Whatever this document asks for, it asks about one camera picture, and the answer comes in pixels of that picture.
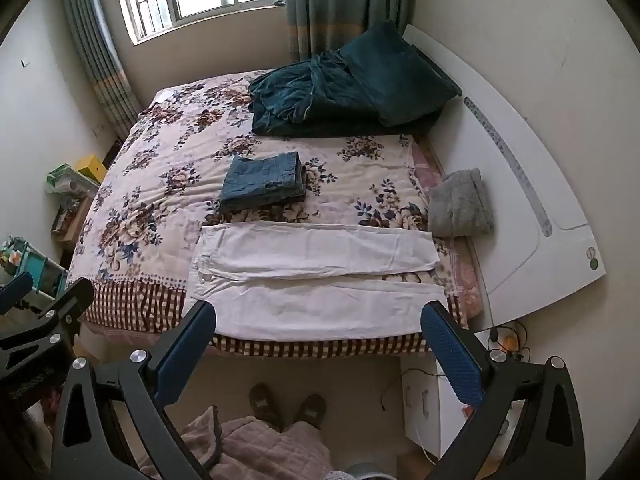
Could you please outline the white pants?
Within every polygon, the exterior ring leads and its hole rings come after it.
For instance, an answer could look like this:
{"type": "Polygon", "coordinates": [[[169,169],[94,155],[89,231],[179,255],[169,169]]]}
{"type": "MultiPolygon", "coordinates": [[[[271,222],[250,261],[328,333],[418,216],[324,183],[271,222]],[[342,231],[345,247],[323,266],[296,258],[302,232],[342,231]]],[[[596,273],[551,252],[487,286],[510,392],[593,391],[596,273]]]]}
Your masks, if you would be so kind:
{"type": "Polygon", "coordinates": [[[434,270],[430,233],[295,224],[206,226],[189,269],[183,309],[206,301],[216,332],[254,341],[375,339],[420,332],[424,304],[445,289],[401,281],[434,270]]]}

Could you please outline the teal storage cart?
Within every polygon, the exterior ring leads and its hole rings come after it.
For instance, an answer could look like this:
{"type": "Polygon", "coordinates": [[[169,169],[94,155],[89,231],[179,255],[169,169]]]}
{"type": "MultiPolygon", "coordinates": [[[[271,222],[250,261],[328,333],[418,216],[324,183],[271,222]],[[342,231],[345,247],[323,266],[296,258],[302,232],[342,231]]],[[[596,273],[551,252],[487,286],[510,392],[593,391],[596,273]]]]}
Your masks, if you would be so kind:
{"type": "Polygon", "coordinates": [[[14,278],[28,273],[36,296],[53,300],[64,292],[67,270],[24,238],[9,236],[1,244],[1,267],[14,278]]]}

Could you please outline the orange power strip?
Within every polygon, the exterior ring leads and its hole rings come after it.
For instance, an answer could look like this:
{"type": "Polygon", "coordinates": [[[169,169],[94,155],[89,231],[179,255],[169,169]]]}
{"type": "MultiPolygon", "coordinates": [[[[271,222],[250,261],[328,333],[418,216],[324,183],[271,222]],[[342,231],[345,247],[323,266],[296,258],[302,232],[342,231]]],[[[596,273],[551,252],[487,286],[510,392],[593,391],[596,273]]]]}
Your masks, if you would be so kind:
{"type": "Polygon", "coordinates": [[[515,336],[506,336],[506,338],[503,339],[502,345],[506,350],[513,353],[518,352],[518,349],[520,348],[518,345],[518,338],[515,336]]]}

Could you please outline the white bedside cabinet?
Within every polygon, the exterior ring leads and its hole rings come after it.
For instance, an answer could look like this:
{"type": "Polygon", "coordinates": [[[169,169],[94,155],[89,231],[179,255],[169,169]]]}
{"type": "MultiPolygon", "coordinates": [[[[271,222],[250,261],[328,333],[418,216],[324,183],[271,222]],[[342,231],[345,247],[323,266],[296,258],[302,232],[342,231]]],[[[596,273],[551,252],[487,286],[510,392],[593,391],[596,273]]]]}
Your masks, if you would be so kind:
{"type": "MultiPolygon", "coordinates": [[[[476,334],[489,350],[510,352],[516,358],[530,356],[524,325],[512,322],[476,334]],[[503,347],[506,336],[518,338],[518,352],[503,347]]],[[[431,351],[400,360],[405,434],[431,460],[439,460],[471,416],[471,408],[458,400],[431,351]]]]}

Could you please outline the floral bed blanket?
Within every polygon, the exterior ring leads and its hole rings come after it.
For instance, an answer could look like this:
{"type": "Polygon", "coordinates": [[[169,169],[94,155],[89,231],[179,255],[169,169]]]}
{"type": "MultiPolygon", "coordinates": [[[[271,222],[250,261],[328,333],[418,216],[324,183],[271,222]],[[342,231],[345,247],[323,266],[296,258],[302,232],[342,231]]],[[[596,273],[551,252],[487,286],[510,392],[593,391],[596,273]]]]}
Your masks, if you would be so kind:
{"type": "Polygon", "coordinates": [[[425,230],[434,158],[409,130],[344,138],[255,136],[252,73],[157,92],[131,128],[82,226],[70,277],[94,287],[90,330],[119,344],[148,344],[175,327],[203,226],[227,221],[218,198],[236,156],[295,152],[306,171],[300,203],[244,210],[237,222],[360,224],[425,230]]]}

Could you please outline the pink quilted pajama legs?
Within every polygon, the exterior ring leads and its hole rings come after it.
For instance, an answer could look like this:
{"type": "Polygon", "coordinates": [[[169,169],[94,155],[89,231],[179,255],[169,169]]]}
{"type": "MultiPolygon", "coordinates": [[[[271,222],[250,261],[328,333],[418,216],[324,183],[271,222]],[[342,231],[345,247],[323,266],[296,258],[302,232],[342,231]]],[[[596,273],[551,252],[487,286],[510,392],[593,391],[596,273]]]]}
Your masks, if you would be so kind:
{"type": "Polygon", "coordinates": [[[253,416],[221,422],[211,406],[179,437],[211,479],[326,479],[335,472],[320,430],[308,422],[283,431],[253,416]]]}

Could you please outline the cluttered wooden side stand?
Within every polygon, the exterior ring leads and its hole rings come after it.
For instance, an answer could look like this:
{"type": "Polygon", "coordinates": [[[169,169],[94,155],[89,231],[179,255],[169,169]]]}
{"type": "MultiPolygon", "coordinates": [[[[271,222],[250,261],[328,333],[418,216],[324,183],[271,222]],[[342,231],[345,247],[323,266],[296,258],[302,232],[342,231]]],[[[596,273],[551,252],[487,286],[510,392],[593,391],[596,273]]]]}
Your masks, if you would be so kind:
{"type": "Polygon", "coordinates": [[[72,252],[80,237],[90,206],[99,191],[99,182],[63,164],[47,174],[46,192],[58,201],[58,212],[51,226],[58,246],[72,252]]]}

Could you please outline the yellow box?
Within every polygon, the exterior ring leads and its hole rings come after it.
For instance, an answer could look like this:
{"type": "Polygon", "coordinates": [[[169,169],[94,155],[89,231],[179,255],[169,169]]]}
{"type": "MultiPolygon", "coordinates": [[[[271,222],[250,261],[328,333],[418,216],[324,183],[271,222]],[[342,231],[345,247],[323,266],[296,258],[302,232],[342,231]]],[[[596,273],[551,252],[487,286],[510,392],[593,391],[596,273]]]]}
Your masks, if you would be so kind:
{"type": "Polygon", "coordinates": [[[101,184],[106,176],[107,169],[96,155],[88,155],[76,162],[74,169],[84,177],[101,184]]]}

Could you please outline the white bed headboard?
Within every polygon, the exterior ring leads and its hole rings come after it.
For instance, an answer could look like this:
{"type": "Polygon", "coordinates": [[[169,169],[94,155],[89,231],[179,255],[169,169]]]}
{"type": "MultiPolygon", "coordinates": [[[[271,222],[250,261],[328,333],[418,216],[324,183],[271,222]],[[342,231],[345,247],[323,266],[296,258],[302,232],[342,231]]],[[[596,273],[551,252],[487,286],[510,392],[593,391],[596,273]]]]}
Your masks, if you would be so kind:
{"type": "Polygon", "coordinates": [[[494,216],[469,241],[483,311],[472,330],[524,318],[605,274],[599,247],[561,169],[528,122],[480,73],[426,32],[404,32],[461,90],[427,135],[444,174],[480,170],[494,216]]]}

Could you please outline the brown right slipper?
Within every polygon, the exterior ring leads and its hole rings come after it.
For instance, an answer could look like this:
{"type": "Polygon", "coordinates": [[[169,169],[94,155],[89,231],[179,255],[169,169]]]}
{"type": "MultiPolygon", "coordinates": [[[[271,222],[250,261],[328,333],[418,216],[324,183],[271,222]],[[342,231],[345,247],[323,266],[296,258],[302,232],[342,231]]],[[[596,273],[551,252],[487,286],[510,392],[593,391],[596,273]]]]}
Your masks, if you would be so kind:
{"type": "Polygon", "coordinates": [[[304,422],[316,429],[321,427],[326,418],[326,400],[318,393],[311,393],[303,400],[294,416],[294,422],[304,422]]]}

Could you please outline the grey fluffy towel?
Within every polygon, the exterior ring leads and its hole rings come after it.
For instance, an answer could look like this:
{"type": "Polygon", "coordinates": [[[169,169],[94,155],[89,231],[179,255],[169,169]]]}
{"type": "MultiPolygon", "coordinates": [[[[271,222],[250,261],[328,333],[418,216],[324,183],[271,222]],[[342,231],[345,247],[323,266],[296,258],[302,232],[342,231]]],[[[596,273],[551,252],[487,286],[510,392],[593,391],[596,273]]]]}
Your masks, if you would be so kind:
{"type": "Polygon", "coordinates": [[[494,232],[494,216],[477,168],[447,174],[428,191],[427,198],[427,225],[434,236],[455,238],[494,232]]]}

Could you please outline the folded blue jeans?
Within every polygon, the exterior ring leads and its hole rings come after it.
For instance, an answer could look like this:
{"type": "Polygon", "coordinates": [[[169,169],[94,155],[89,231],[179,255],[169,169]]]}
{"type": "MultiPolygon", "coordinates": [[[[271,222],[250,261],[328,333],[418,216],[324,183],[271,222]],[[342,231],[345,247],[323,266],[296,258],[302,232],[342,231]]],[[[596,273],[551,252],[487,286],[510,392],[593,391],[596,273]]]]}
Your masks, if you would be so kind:
{"type": "Polygon", "coordinates": [[[234,214],[298,202],[305,196],[304,170],[297,152],[261,159],[236,156],[224,177],[219,208],[225,214],[234,214]]]}

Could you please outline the green striped curtain left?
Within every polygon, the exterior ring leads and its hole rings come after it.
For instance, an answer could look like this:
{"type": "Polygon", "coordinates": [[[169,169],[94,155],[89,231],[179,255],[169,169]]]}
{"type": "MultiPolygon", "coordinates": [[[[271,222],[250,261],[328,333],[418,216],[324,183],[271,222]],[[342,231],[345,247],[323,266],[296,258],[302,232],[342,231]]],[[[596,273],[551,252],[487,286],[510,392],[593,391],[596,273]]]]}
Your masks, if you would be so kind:
{"type": "Polygon", "coordinates": [[[114,45],[101,0],[63,0],[80,62],[115,133],[125,140],[141,107],[114,45]]]}

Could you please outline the pink mattress sheet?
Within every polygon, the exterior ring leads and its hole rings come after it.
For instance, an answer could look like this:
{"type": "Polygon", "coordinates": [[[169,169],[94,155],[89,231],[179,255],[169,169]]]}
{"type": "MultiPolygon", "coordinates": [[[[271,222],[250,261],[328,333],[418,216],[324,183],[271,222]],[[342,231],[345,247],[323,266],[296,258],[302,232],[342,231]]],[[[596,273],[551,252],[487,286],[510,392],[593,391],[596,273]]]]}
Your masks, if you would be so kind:
{"type": "MultiPolygon", "coordinates": [[[[442,170],[427,140],[415,140],[412,154],[414,166],[416,166],[416,178],[422,193],[428,197],[431,188],[438,185],[444,178],[442,170]]],[[[447,257],[442,257],[442,262],[450,263],[451,270],[446,274],[451,278],[454,305],[458,309],[461,323],[464,324],[483,312],[480,279],[476,275],[469,243],[465,238],[446,238],[440,244],[447,253],[447,257]]]]}

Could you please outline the dark green velvet pillow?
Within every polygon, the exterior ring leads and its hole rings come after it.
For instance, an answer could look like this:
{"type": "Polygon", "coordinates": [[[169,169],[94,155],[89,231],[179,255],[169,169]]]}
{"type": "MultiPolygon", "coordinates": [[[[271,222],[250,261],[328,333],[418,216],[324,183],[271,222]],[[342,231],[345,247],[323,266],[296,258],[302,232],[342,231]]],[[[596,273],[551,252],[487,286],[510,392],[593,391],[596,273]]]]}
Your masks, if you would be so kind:
{"type": "Polygon", "coordinates": [[[378,23],[340,47],[352,76],[386,127],[436,112],[462,95],[460,87],[391,22],[378,23]]]}

